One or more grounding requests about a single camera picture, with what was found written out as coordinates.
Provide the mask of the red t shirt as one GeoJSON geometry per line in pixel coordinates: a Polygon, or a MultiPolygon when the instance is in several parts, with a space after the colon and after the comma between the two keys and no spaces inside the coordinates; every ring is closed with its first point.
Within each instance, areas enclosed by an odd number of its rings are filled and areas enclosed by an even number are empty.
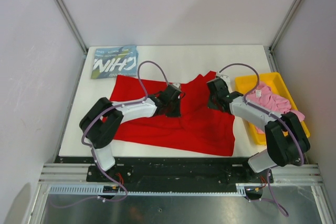
{"type": "Polygon", "coordinates": [[[232,156],[235,137],[234,116],[208,108],[207,82],[216,73],[199,74],[181,85],[185,93],[181,101],[181,116],[159,115],[123,123],[115,140],[168,147],[218,156],[232,156]]]}

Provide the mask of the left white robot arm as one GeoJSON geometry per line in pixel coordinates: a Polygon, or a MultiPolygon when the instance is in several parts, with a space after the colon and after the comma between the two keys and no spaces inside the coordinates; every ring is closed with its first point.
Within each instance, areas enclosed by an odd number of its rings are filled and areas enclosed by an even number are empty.
{"type": "Polygon", "coordinates": [[[82,143],[89,145],[94,161],[99,166],[98,176],[105,182],[115,178],[116,160],[110,147],[121,124],[158,115],[178,117],[183,97],[180,85],[168,84],[165,90],[142,99],[112,102],[100,98],[81,119],[82,143]]]}

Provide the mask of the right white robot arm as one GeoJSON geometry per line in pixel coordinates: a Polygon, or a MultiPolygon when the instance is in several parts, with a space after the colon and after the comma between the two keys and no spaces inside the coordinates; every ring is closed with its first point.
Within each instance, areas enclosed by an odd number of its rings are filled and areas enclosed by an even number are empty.
{"type": "Polygon", "coordinates": [[[261,172],[269,168],[284,167],[296,161],[300,165],[304,163],[304,153],[311,146],[294,113],[281,114],[250,102],[243,94],[230,92],[226,81],[221,77],[209,81],[207,87],[210,109],[242,118],[264,130],[267,148],[248,159],[248,166],[242,169],[245,181],[254,183],[261,177],[261,172]]]}

